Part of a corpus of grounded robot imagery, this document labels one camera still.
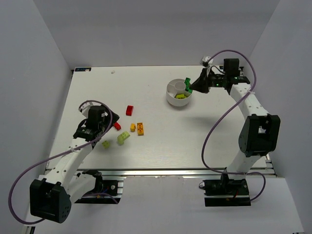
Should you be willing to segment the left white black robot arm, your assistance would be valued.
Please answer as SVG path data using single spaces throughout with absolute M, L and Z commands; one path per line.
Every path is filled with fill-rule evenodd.
M 43 179 L 30 185 L 30 213 L 33 216 L 63 223 L 72 204 L 88 194 L 105 190 L 102 174 L 96 170 L 77 173 L 83 160 L 92 152 L 103 134 L 119 120 L 119 115 L 106 106 L 90 106 L 70 144 L 69 154 L 62 156 Z

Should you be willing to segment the green lego plate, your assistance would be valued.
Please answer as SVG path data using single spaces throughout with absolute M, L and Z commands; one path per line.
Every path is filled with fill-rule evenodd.
M 185 78 L 185 80 L 184 80 L 185 89 L 188 89 L 188 88 L 189 88 L 189 86 L 190 86 L 190 81 L 191 81 L 190 78 Z

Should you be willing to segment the small dark green lego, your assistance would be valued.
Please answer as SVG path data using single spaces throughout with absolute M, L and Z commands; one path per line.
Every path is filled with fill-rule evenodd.
M 188 92 L 188 93 L 192 93 L 193 92 L 190 88 L 186 88 L 185 91 Z

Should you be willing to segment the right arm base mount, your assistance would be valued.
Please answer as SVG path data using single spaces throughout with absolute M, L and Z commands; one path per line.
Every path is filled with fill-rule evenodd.
M 199 184 L 204 191 L 205 207 L 245 207 L 251 206 L 247 181 L 221 179 L 204 180 Z

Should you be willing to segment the lime green lego brick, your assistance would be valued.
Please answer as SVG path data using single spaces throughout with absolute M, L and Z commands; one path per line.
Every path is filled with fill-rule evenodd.
M 175 98 L 177 98 L 177 99 L 185 99 L 185 98 L 187 98 L 187 96 L 185 96 L 184 94 L 177 94 L 175 96 Z

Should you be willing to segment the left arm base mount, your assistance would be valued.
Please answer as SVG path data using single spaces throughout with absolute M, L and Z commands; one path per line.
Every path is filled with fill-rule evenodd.
M 88 192 L 87 195 L 76 201 L 76 204 L 118 204 L 123 192 L 123 180 L 104 180 L 103 188 L 95 192 Z

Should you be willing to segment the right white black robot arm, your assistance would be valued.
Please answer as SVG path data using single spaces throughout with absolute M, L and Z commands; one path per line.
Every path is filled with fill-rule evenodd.
M 276 149 L 281 120 L 260 104 L 253 85 L 240 73 L 239 59 L 224 59 L 223 70 L 218 73 L 213 71 L 212 58 L 204 57 L 201 63 L 202 72 L 190 88 L 201 93 L 208 93 L 211 88 L 224 88 L 245 119 L 238 137 L 239 151 L 221 174 L 223 187 L 240 184 L 258 160 Z

